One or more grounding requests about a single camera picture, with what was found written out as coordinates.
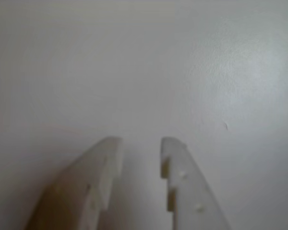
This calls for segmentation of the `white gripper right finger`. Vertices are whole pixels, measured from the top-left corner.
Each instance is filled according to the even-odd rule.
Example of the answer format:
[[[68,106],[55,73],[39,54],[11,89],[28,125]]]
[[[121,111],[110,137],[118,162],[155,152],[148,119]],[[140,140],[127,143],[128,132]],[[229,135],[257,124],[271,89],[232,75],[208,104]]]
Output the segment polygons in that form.
[[[188,147],[177,138],[161,139],[160,176],[167,181],[167,210],[173,214],[173,229],[230,229]]]

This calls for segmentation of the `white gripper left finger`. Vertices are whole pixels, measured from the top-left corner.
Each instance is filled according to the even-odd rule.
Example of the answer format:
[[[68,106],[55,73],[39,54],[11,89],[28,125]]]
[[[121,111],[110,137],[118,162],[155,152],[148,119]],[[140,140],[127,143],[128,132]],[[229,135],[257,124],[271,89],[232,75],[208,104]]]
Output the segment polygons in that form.
[[[43,192],[27,230],[96,230],[123,165],[123,139],[106,137],[73,161]]]

